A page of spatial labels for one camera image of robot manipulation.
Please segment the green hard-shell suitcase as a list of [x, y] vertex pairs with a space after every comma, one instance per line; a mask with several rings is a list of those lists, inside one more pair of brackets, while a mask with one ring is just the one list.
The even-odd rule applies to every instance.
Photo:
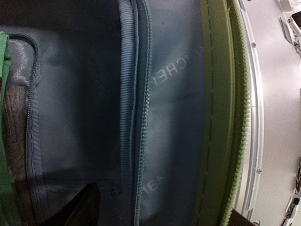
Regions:
[[238, 0], [3, 0], [0, 223], [23, 226], [4, 146], [25, 87], [35, 226], [87, 184], [97, 226], [227, 226], [249, 121]]

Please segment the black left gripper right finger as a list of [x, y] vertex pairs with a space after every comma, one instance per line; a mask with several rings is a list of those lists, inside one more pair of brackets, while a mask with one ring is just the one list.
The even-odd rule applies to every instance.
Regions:
[[232, 210], [227, 226], [258, 226], [256, 222], [251, 222], [238, 213], [235, 209]]

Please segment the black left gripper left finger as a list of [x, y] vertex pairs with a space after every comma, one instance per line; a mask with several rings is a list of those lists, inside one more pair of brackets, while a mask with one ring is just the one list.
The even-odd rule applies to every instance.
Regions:
[[41, 223], [42, 226], [96, 226], [101, 193], [96, 183], [87, 184], [67, 205]]

